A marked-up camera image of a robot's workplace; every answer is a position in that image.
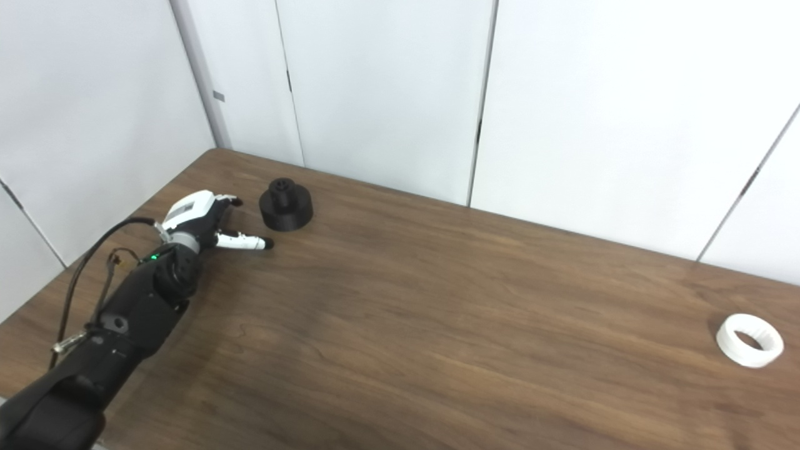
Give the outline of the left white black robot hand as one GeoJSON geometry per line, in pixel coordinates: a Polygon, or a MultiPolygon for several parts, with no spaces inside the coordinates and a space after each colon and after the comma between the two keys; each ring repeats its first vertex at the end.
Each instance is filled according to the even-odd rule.
{"type": "Polygon", "coordinates": [[[211,248],[254,251],[274,248],[272,239],[223,229],[226,211],[242,205],[243,200],[232,194],[197,191],[175,202],[155,228],[162,243],[183,245],[196,254],[211,248]]]}

